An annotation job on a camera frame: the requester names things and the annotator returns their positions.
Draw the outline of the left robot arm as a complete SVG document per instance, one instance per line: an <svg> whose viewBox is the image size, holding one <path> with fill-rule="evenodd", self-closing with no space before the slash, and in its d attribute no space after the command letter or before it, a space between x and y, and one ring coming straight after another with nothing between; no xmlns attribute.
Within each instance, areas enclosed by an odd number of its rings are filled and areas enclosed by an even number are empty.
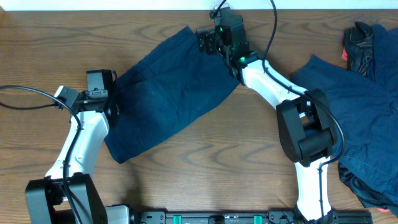
<svg viewBox="0 0 398 224"><path fill-rule="evenodd" d="M117 74L86 73L87 89L60 86L53 95L57 108L71 112L70 131L62 150L43 179L31 180L25 199L32 223L129 223L127 205L104 206L93 183L101 145L118 117L111 101Z"/></svg>

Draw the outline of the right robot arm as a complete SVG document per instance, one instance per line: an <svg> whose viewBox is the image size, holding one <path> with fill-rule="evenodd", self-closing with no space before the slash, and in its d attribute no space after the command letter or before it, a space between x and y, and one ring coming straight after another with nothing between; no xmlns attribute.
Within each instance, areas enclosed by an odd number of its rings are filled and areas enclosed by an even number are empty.
<svg viewBox="0 0 398 224"><path fill-rule="evenodd" d="M229 7L218 6L209 17L215 27L197 32L200 50L222 55L232 78L276 110L280 145L297 174L295 222L333 223L327 168L337 136L326 95L319 89L308 91L293 84L251 50L242 16Z"/></svg>

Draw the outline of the navy blue shorts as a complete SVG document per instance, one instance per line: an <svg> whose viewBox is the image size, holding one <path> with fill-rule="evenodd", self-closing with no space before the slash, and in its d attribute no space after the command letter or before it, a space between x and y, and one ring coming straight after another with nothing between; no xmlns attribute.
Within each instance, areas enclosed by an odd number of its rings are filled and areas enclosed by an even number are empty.
<svg viewBox="0 0 398 224"><path fill-rule="evenodd" d="M116 81L110 97L119 108L104 141L122 164L159 145L216 108L238 86L222 56L199 50L184 27L161 42Z"/></svg>

